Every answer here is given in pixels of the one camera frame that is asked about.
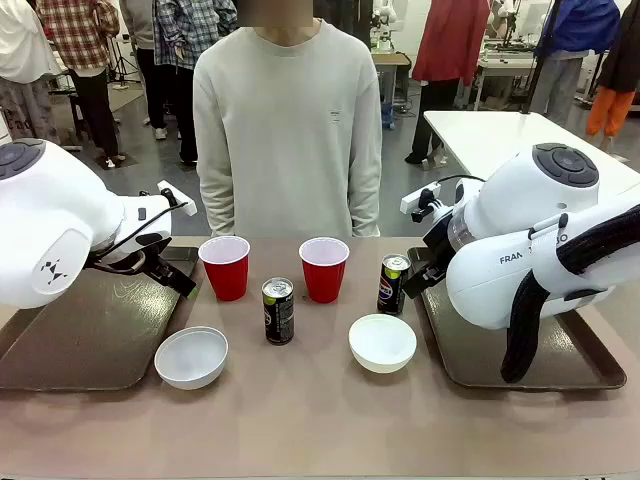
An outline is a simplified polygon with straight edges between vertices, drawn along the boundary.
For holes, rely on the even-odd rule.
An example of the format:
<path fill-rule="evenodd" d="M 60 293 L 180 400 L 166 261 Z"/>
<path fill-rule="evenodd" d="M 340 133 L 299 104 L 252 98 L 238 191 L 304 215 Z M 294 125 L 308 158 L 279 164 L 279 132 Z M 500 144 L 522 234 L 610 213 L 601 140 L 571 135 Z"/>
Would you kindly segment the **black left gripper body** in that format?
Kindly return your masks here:
<path fill-rule="evenodd" d="M 124 275 L 145 274 L 155 281 L 169 281 L 173 277 L 172 266 L 161 256 L 169 238 L 159 234 L 143 235 L 141 249 L 119 261 L 119 272 Z"/>

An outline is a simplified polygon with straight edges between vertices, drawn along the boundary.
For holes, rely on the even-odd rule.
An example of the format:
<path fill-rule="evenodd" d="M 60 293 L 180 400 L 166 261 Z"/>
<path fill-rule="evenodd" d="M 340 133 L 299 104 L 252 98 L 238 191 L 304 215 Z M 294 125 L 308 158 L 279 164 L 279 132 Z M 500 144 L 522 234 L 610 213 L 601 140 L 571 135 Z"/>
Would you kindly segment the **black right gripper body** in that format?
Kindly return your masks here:
<path fill-rule="evenodd" d="M 446 230 L 430 230 L 423 242 L 428 250 L 426 260 L 430 267 L 445 272 L 453 258 L 453 247 L 450 244 Z"/>

